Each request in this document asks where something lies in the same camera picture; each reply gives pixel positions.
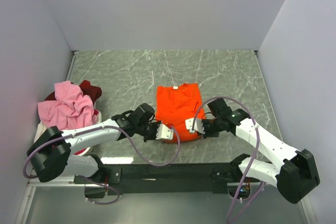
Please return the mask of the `orange t-shirt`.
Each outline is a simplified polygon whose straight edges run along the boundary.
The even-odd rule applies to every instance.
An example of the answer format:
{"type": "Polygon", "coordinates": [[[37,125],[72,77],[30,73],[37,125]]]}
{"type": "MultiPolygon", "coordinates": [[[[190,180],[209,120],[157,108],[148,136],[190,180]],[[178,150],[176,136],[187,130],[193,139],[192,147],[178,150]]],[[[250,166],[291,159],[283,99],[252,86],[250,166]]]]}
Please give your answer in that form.
{"type": "Polygon", "coordinates": [[[196,83],[184,83],[180,86],[158,86],[156,90],[156,119],[164,124],[172,124],[181,142],[191,142],[201,138],[197,133],[187,130],[185,121],[195,114],[200,119],[205,114],[204,109],[197,110],[202,105],[202,97],[196,83]]]}

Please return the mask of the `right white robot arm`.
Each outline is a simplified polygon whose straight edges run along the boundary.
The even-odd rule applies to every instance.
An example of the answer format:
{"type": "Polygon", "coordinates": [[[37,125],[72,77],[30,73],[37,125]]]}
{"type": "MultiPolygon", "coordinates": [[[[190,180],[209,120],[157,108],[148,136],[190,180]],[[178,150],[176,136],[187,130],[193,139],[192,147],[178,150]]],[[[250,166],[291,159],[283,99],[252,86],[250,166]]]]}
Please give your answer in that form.
{"type": "Polygon", "coordinates": [[[320,185],[315,158],[309,150],[300,151],[284,143],[260,126],[244,105],[232,110],[226,100],[227,97],[206,100],[203,104],[208,106],[213,119],[195,118],[192,129],[200,126],[198,133],[205,137],[230,132],[254,147],[251,156],[241,154],[232,161],[232,179],[241,182],[251,177],[273,185],[292,204],[320,185]]]}

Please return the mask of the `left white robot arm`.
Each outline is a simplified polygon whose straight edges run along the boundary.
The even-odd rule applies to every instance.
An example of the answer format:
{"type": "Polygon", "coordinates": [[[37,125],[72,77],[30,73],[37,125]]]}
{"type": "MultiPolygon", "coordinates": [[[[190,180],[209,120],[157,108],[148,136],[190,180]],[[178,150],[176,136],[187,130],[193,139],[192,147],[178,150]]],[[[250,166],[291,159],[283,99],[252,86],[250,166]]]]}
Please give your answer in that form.
{"type": "Polygon", "coordinates": [[[155,110],[143,103],[135,110],[112,116],[101,123],[76,130],[60,130],[51,126],[27,151],[28,161],[41,183],[64,173],[75,154],[108,141],[119,141],[137,134],[144,141],[159,140],[162,122],[154,118],[155,110]]]}

